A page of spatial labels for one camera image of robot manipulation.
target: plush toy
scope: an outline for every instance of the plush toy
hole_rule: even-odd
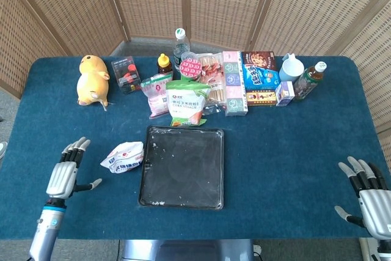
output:
[[[94,55],[86,55],[80,62],[79,71],[81,76],[77,85],[78,104],[100,102],[104,111],[107,111],[110,76],[103,60]]]

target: black baking tray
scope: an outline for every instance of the black baking tray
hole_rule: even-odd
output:
[[[139,203],[223,208],[224,132],[149,126]]]

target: corn starch bag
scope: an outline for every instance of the corn starch bag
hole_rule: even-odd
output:
[[[202,109],[210,86],[192,81],[171,81],[166,84],[167,102],[173,127],[202,125]]]

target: robotic hand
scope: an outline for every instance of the robotic hand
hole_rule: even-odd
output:
[[[366,228],[379,243],[380,259],[391,261],[391,191],[374,164],[353,157],[348,157],[348,161],[354,171],[345,163],[338,165],[356,192],[363,217],[352,216],[340,206],[335,206],[335,211],[344,220]]]
[[[55,165],[46,189],[49,200],[43,207],[41,217],[37,220],[38,226],[30,247],[29,260],[50,260],[62,218],[67,209],[65,200],[72,197],[74,192],[94,189],[102,182],[99,178],[88,185],[76,184],[81,159],[90,142],[82,137],[68,145],[61,154],[60,162]]]

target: blue tablecloth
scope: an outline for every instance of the blue tablecloth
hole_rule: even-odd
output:
[[[150,120],[142,92],[119,91],[110,65],[104,112],[77,105],[80,57],[39,59],[32,65],[0,170],[0,238],[32,238],[47,199],[46,186],[63,148],[86,136],[78,183],[102,178],[95,190],[67,201],[60,238],[210,239],[366,236],[334,212],[340,204],[359,215],[356,196],[337,163],[348,155],[386,162],[359,73],[346,57],[299,57],[306,67],[327,63],[324,81],[301,102],[253,107],[246,116],[207,117],[205,128],[225,131],[224,208],[221,211],[142,207],[141,168],[111,174],[100,166],[119,143],[145,141]],[[155,57],[136,57],[142,78],[156,73]]]

